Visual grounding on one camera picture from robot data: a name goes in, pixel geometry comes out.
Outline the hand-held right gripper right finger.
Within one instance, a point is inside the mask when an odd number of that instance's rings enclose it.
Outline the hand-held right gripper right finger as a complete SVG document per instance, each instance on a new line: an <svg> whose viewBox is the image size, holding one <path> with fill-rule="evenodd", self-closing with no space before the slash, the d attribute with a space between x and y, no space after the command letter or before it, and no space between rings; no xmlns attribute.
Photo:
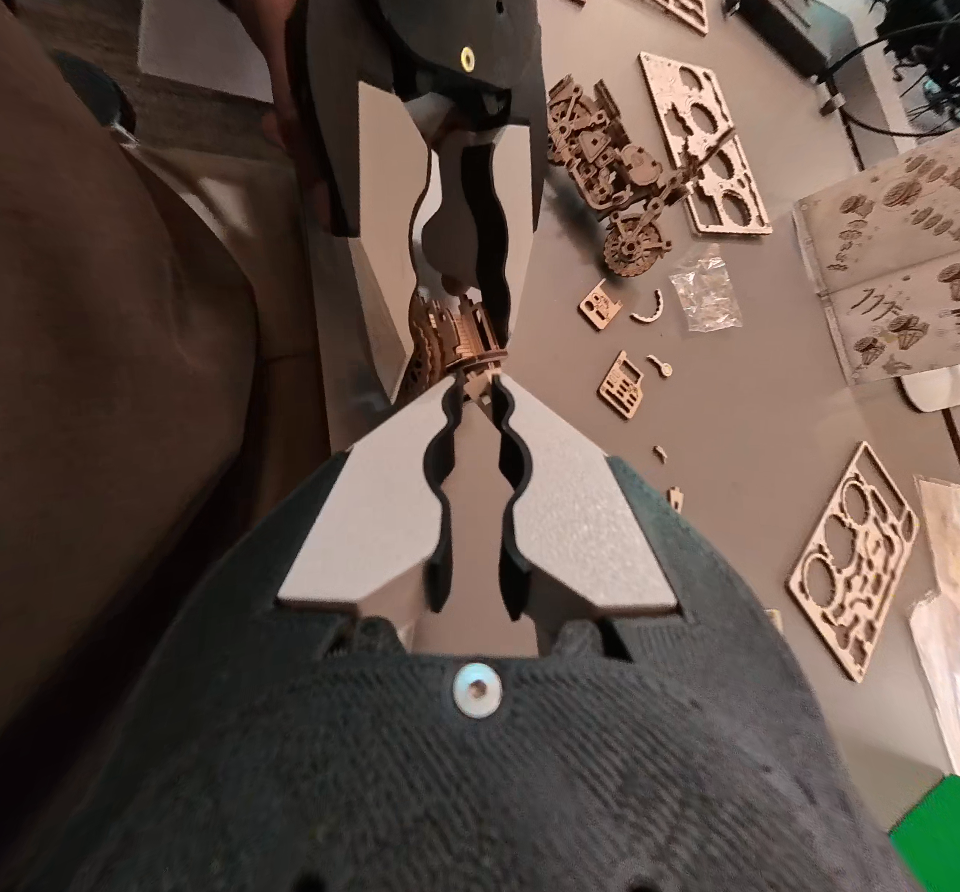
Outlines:
<svg viewBox="0 0 960 892"><path fill-rule="evenodd" d="M510 486L498 582L513 621L667 615L679 600L606 453L506 374L490 386Z"/></svg>

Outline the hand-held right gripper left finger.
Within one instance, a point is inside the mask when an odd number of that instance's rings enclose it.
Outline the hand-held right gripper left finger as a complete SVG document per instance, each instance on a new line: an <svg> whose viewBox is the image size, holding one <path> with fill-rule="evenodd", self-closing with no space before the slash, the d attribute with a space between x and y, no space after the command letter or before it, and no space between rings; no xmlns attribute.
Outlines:
<svg viewBox="0 0 960 892"><path fill-rule="evenodd" d="M421 617L452 584L450 501L462 380L449 376L355 443L277 593L352 617Z"/></svg>

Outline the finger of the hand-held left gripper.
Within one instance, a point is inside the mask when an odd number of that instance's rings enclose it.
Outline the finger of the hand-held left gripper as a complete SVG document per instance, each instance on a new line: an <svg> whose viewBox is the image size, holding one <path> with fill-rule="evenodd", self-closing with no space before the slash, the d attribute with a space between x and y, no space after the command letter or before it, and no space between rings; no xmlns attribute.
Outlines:
<svg viewBox="0 0 960 892"><path fill-rule="evenodd" d="M426 262L476 289L498 341L514 332L535 232L528 126L449 132L433 151L438 208L421 232Z"/></svg>
<svg viewBox="0 0 960 892"><path fill-rule="evenodd" d="M414 339L410 304L418 276L413 225L430 181L430 150L393 93L358 85L359 220L351 260L373 369L394 403Z"/></svg>

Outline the small wooden model assembly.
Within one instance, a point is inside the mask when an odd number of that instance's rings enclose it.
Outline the small wooden model assembly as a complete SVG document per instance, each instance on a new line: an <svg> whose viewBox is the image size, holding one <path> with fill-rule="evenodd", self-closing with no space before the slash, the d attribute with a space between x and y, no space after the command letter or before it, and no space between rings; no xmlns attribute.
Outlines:
<svg viewBox="0 0 960 892"><path fill-rule="evenodd" d="M410 331L414 351L397 403L406 405L447 377L469 371L501 369L507 351L499 342L487 309L462 295L454 306L416 293L411 300Z"/></svg>

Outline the person's left forearm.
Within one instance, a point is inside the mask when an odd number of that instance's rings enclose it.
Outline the person's left forearm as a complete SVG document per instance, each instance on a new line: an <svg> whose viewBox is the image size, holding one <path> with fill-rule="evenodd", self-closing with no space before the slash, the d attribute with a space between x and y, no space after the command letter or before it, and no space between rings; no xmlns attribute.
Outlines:
<svg viewBox="0 0 960 892"><path fill-rule="evenodd" d="M329 188L307 147L287 69L286 24L296 0L229 1L269 71L272 107L262 120L265 136L291 159L298 183L313 205L319 226L329 231Z"/></svg>

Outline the grey desk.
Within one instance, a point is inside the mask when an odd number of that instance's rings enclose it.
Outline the grey desk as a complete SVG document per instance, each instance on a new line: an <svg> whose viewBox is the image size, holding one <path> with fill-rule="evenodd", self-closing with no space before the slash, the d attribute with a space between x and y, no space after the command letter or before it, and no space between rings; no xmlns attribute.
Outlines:
<svg viewBox="0 0 960 892"><path fill-rule="evenodd" d="M867 441L915 510L916 476L958 481L942 416L913 411L894 382L849 389L792 220L795 201L846 178L857 162L839 118L820 115L810 83L750 28L707 0L702 37L637 0L537 0L547 86L566 73L606 81L631 136L668 159L642 75L643 50L713 69L726 97L773 232L721 239L742 328L692 334L670 267L714 237L690 231L683 204L662 230L670 256L642 277L608 280L623 310L604 332L578 303L606 273L602 227L570 179L551 167L529 259L507 372L608 454L622 457L662 497L678 486L682 514L770 608L822 706L850 777L883 829L950 770L908 618L934 588L921 531L870 669L848 680L786 592L786 578L856 446ZM630 320L665 304L651 325ZM643 400L622 420L596 395L621 350L643 373ZM662 379L646 361L674 368ZM666 449L661 464L652 452Z"/></svg>

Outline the wooden piece with tab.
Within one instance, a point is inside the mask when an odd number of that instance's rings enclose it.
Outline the wooden piece with tab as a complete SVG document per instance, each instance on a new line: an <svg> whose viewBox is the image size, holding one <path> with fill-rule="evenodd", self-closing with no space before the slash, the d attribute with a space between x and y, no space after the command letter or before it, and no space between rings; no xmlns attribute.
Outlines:
<svg viewBox="0 0 960 892"><path fill-rule="evenodd" d="M578 313L596 332L603 332L622 310L623 303L600 280L578 304Z"/></svg>

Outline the slotted rectangular wooden piece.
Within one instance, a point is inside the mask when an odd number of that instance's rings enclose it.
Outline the slotted rectangular wooden piece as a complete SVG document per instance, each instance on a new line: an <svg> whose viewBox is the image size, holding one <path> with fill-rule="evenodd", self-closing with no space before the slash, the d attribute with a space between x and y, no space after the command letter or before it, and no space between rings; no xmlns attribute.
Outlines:
<svg viewBox="0 0 960 892"><path fill-rule="evenodd" d="M642 369L621 350L596 389L597 397L622 420L635 417L643 400Z"/></svg>

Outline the wooden motorcycle model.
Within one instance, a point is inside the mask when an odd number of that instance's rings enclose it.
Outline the wooden motorcycle model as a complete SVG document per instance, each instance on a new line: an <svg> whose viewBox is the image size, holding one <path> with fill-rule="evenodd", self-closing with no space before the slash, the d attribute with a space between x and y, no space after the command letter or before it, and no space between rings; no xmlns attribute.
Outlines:
<svg viewBox="0 0 960 892"><path fill-rule="evenodd" d="M606 220L604 260L614 274L647 272L672 248L658 222L685 199L689 174L668 170L632 142L604 81L588 94L572 74L547 99L547 159L562 166L598 220Z"/></svg>

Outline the wooden sheet with small cutouts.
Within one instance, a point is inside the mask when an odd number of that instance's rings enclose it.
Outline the wooden sheet with small cutouts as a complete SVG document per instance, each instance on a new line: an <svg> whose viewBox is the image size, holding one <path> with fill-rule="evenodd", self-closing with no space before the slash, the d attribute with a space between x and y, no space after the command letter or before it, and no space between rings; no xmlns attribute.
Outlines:
<svg viewBox="0 0 960 892"><path fill-rule="evenodd" d="M891 474L860 442L785 583L852 682L869 670L919 530Z"/></svg>

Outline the black flat box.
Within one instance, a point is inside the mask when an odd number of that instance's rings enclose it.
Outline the black flat box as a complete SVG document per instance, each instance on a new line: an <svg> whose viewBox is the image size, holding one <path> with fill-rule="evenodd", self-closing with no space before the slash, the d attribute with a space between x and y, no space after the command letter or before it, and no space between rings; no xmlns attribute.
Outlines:
<svg viewBox="0 0 960 892"><path fill-rule="evenodd" d="M832 61L832 12L817 0L721 0L721 10L746 22L801 78L820 77Z"/></svg>

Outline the white paper sheets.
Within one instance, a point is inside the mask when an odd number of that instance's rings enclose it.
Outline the white paper sheets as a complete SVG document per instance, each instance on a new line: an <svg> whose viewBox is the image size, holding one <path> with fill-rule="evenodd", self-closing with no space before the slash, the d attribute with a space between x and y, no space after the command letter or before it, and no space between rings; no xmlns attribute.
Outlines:
<svg viewBox="0 0 960 892"><path fill-rule="evenodd" d="M934 589L913 607L909 625L954 775L959 774L959 486L916 478L932 558Z"/></svg>

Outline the white rounded object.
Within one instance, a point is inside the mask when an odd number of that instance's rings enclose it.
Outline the white rounded object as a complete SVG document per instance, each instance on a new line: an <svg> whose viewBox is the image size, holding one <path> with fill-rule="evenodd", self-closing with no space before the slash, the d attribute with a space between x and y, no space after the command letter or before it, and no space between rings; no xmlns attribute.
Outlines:
<svg viewBox="0 0 960 892"><path fill-rule="evenodd" d="M959 365L899 377L908 403L921 413L936 413L959 406Z"/></svg>

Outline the instruction booklet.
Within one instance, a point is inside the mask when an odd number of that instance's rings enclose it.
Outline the instruction booklet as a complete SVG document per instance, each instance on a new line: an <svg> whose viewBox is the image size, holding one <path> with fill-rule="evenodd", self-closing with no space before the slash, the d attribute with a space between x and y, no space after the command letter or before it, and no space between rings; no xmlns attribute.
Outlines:
<svg viewBox="0 0 960 892"><path fill-rule="evenodd" d="M957 130L800 199L793 219L849 385L958 365Z"/></svg>

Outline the green plastic bin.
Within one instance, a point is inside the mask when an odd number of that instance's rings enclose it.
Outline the green plastic bin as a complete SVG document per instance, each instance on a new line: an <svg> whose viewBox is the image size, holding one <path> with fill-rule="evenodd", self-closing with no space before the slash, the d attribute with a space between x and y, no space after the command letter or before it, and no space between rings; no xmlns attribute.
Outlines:
<svg viewBox="0 0 960 892"><path fill-rule="evenodd" d="M942 778L894 825L890 838L922 890L959 891L959 777Z"/></svg>

